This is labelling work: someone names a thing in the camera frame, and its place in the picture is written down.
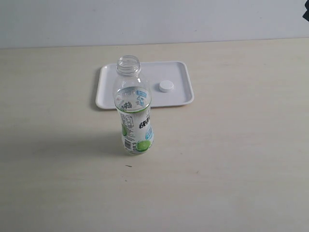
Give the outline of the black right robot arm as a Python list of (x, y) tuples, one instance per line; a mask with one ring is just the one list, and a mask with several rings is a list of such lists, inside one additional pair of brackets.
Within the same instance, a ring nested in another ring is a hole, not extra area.
[(303, 14), (303, 18), (309, 22), (309, 1), (306, 1), (305, 4), (304, 4), (304, 7), (306, 9), (306, 11), (304, 12)]

